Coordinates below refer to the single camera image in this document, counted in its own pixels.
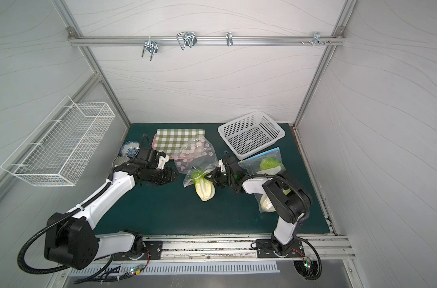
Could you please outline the chinese cabbage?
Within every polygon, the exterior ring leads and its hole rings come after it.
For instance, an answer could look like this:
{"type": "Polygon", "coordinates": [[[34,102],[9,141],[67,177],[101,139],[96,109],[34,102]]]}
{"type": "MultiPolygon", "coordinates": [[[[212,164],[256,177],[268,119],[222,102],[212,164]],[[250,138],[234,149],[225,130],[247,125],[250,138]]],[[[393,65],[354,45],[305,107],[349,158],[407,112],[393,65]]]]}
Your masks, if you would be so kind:
{"type": "Polygon", "coordinates": [[[276,211],[274,205],[272,204],[270,198],[267,196],[266,193],[255,194],[255,198],[258,201],[260,213],[272,213],[276,211]]]}
{"type": "Polygon", "coordinates": [[[285,169],[283,163],[277,158],[267,157],[267,158],[263,158],[261,160],[261,163],[259,166],[260,171],[275,169],[275,168],[279,168],[281,170],[285,169]]]}
{"type": "Polygon", "coordinates": [[[197,170],[191,175],[191,180],[194,184],[195,191],[203,202],[212,199],[216,192],[214,184],[205,178],[206,174],[207,172],[204,170],[197,170]]]}

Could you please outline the pink-dotted zipper bag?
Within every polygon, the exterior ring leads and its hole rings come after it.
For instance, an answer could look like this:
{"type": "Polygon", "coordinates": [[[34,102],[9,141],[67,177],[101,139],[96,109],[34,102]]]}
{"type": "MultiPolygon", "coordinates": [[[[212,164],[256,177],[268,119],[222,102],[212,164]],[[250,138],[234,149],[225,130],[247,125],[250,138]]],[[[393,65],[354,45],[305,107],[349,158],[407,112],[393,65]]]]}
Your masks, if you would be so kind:
{"type": "Polygon", "coordinates": [[[188,140],[170,157],[177,171],[185,175],[184,187],[192,185],[193,179],[210,172],[213,165],[218,162],[213,145],[201,134],[188,140]]]}

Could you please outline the clear blue-zip zipper bag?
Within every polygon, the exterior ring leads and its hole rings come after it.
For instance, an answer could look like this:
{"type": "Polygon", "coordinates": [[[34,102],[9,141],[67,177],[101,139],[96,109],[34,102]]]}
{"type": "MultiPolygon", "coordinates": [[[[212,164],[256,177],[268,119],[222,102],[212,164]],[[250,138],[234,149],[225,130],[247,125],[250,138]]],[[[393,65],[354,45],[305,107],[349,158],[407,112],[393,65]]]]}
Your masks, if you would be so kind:
{"type": "MultiPolygon", "coordinates": [[[[238,164],[251,175],[275,175],[285,170],[279,147],[262,152],[248,159],[240,160],[238,164]]],[[[259,186],[259,184],[263,184],[265,181],[267,181],[266,178],[253,178],[243,185],[243,189],[247,194],[253,194],[255,196],[259,204],[260,213],[275,212],[276,210],[271,200],[266,195],[266,192],[264,192],[264,189],[259,186]]]]}

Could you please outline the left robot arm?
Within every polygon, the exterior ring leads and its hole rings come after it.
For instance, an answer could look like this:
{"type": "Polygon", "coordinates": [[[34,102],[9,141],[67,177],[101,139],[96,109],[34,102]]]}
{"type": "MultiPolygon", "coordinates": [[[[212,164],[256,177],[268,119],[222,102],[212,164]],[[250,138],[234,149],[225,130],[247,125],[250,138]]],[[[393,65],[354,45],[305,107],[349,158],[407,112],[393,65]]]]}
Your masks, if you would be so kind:
{"type": "Polygon", "coordinates": [[[48,219],[44,257],[66,267],[82,270],[94,260],[112,254],[143,255],[145,245],[140,232],[123,230],[95,234],[98,222],[120,198],[136,185],[147,182],[162,186],[173,182],[175,171],[166,166],[169,156],[152,148],[141,148],[129,161],[114,167],[105,184],[66,214],[48,219]]]}

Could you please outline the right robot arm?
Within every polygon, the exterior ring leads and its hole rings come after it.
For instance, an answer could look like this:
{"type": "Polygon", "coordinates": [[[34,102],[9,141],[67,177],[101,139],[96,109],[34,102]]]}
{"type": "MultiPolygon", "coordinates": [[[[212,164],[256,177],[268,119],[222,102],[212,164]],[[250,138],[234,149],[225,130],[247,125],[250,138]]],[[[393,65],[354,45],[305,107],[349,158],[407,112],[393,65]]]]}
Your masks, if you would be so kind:
{"type": "Polygon", "coordinates": [[[250,174],[234,157],[228,157],[205,178],[237,193],[266,196],[279,217],[271,235],[271,249],[281,258],[289,254],[301,225],[310,216],[312,198],[286,169],[277,166],[250,174]]]}

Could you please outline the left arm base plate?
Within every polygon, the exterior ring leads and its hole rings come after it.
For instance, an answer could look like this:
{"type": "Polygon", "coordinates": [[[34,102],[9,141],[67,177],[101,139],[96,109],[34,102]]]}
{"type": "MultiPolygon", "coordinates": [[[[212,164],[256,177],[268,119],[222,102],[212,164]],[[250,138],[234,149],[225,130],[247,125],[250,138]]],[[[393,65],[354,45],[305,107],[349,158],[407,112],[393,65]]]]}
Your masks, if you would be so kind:
{"type": "Polygon", "coordinates": [[[160,260],[163,250],[163,241],[137,242],[128,252],[117,253],[114,260],[138,261],[138,260],[160,260]]]}

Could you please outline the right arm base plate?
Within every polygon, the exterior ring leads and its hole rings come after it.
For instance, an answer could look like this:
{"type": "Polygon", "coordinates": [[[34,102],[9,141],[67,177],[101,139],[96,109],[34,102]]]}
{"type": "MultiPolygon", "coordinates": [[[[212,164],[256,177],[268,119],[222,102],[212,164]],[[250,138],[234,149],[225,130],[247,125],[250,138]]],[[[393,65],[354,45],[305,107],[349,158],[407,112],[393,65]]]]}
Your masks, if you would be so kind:
{"type": "Polygon", "coordinates": [[[282,245],[274,239],[257,239],[251,243],[250,248],[256,250],[259,259],[303,259],[306,257],[302,242],[297,240],[292,240],[290,243],[282,245]]]}

